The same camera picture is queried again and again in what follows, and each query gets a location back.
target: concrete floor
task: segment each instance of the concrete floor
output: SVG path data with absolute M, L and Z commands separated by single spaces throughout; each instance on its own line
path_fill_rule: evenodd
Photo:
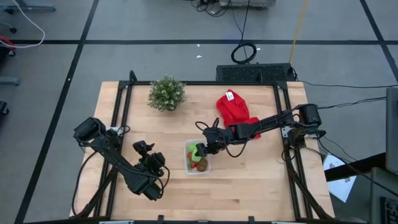
M 46 31 L 46 40 L 59 40 L 58 44 L 47 42 L 39 47 L 20 49 L 0 68 L 1 75 L 22 79 L 18 87 L 0 86 L 0 100 L 7 101 L 11 111 L 0 128 L 2 223 L 15 220 L 94 0 L 45 2 L 54 2 L 57 11 L 27 15 Z M 366 2 L 383 38 L 398 40 L 395 10 L 398 1 Z M 251 9 L 245 39 L 292 40 L 302 4 L 303 0 L 278 0 L 276 6 L 267 11 Z M 242 24 L 245 9 L 235 9 L 235 13 Z M 18 33 L 11 34 L 0 27 L 0 35 L 10 39 L 23 43 L 22 40 L 41 37 L 40 31 L 20 13 L 1 13 L 0 21 L 19 29 Z M 153 80 L 165 73 L 181 80 L 214 80 L 217 65 L 233 64 L 230 54 L 236 44 L 201 44 L 198 47 L 194 40 L 240 39 L 240 33 L 231 10 L 222 17 L 212 18 L 196 12 L 190 1 L 99 0 L 86 39 L 192 40 L 192 44 L 160 41 L 84 45 L 25 222 L 68 217 L 83 158 L 72 138 L 73 128 L 94 113 L 101 82 L 125 80 L 131 69 L 139 80 Z M 362 86 L 397 83 L 380 45 L 366 41 L 358 45 L 344 43 L 344 40 L 377 40 L 360 0 L 309 0 L 298 39 L 341 40 L 341 44 L 307 42 L 307 45 L 296 46 L 292 64 L 300 80 Z M 289 44 L 258 44 L 257 47 L 260 51 L 254 62 L 285 63 L 289 60 Z M 392 56 L 398 58 L 398 46 L 387 47 Z M 308 100 L 320 106 L 385 96 L 383 89 L 308 85 L 306 92 Z M 351 156 L 362 159 L 385 151 L 384 101 L 325 110 L 321 116 L 322 129 L 328 132 L 327 136 Z M 346 158 L 336 146 L 324 142 L 335 154 Z M 347 204 L 354 207 L 364 204 L 366 199 L 358 193 L 361 186 L 354 186 Z M 333 204 L 336 211 L 344 207 L 338 200 L 333 199 Z

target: red cloth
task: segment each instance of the red cloth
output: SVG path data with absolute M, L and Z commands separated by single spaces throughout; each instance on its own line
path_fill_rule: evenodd
M 216 103 L 216 107 L 224 119 L 224 127 L 228 127 L 229 124 L 252 124 L 259 121 L 258 118 L 250 118 L 248 106 L 243 98 L 232 90 L 228 91 L 233 94 L 234 98 L 228 100 L 227 96 L 224 95 Z

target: potted plant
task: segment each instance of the potted plant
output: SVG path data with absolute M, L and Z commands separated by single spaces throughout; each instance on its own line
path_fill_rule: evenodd
M 171 75 L 166 75 L 162 80 L 156 80 L 151 85 L 148 97 L 150 107 L 159 111 L 173 111 L 185 101 L 185 85 Z

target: clear plastic bin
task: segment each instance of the clear plastic bin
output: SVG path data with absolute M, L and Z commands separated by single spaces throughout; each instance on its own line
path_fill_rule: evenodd
M 188 146 L 191 144 L 198 144 L 198 143 L 203 143 L 203 144 L 207 144 L 206 140 L 186 140 L 184 142 L 184 161 L 185 161 L 185 172 L 189 175 L 201 175 L 201 174 L 207 174 L 210 172 L 211 169 L 211 160 L 209 155 L 205 157 L 205 159 L 207 160 L 207 168 L 204 172 L 199 172 L 196 168 L 191 169 L 191 167 L 189 167 L 189 163 L 188 163 L 188 158 L 187 158 L 187 154 L 188 154 Z

